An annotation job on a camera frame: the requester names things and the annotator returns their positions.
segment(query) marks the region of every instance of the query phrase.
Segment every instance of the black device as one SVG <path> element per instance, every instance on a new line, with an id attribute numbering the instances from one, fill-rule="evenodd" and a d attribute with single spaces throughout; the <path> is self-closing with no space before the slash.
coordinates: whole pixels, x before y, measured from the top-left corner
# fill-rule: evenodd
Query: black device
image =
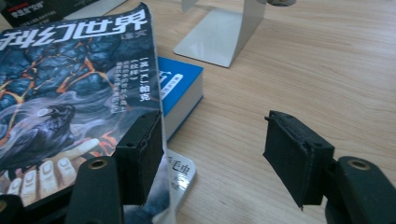
<path id="1" fill-rule="evenodd" d="M 332 158 L 334 146 L 297 118 L 270 111 L 267 159 L 293 200 L 320 205 L 328 201 L 328 223 L 396 223 L 396 190 L 373 163 L 355 157 Z"/>
<path id="2" fill-rule="evenodd" d="M 26 207 L 0 195 L 0 223 L 123 223 L 125 204 L 144 204 L 163 156 L 162 112 L 140 116 L 111 157 L 93 157 L 73 186 Z"/>

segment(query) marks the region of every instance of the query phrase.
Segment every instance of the magazine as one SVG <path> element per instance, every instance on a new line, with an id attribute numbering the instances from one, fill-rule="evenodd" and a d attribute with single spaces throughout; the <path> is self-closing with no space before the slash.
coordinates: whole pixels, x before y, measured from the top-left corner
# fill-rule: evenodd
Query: magazine
<path id="1" fill-rule="evenodd" d="M 60 21 L 98 0 L 2 0 L 0 11 L 12 27 Z"/>
<path id="2" fill-rule="evenodd" d="M 55 200 L 85 160 L 111 156 L 139 117 L 161 110 L 151 23 L 140 4 L 0 34 L 2 194 L 20 195 L 27 210 Z M 174 222 L 167 163 L 164 153 L 148 202 L 128 205 L 126 219 Z"/>

